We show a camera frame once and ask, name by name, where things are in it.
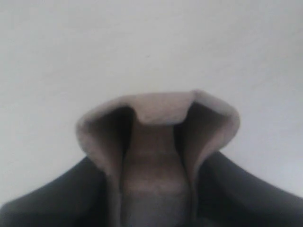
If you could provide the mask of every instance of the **white wall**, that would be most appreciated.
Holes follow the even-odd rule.
[[[90,108],[194,88],[241,113],[224,154],[303,196],[302,0],[0,1],[0,203],[84,157]]]

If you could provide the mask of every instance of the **white background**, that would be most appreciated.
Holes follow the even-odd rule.
[[[0,0],[0,204],[84,157],[90,108],[196,88],[241,114],[223,153],[303,196],[302,0]]]

